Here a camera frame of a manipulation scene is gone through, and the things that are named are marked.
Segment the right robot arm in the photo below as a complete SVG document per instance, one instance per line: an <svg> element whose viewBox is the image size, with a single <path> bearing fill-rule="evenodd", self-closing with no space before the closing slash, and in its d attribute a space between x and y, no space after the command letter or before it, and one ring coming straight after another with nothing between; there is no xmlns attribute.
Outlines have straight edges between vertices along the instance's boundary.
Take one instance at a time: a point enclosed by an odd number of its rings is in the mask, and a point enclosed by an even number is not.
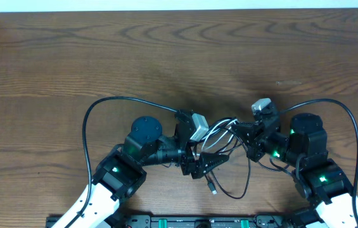
<svg viewBox="0 0 358 228"><path fill-rule="evenodd" d="M234 133L258 162L264 154L294 167L295 187L310 206L285 216L283 227L358 227L358 197L343 170L328 157L327 133L321 117L295 115L290 134L280 131L272 111L255 112L256 122L239 123Z"/></svg>

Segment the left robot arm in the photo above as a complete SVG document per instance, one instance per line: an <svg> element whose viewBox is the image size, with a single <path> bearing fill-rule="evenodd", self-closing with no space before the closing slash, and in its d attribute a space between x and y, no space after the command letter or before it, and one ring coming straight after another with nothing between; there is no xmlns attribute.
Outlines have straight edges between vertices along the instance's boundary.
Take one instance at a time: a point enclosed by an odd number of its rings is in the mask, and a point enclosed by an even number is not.
<svg viewBox="0 0 358 228"><path fill-rule="evenodd" d="M162 134L160 122L139 117L123 144L116 145L96 168L84 192L54 224L55 227L97 227L129 199L146 180L144 167L178 163L184 175L199 179L228 161L227 155L201 153L195 158L191 145L208 131L205 117L178 111L174 135Z"/></svg>

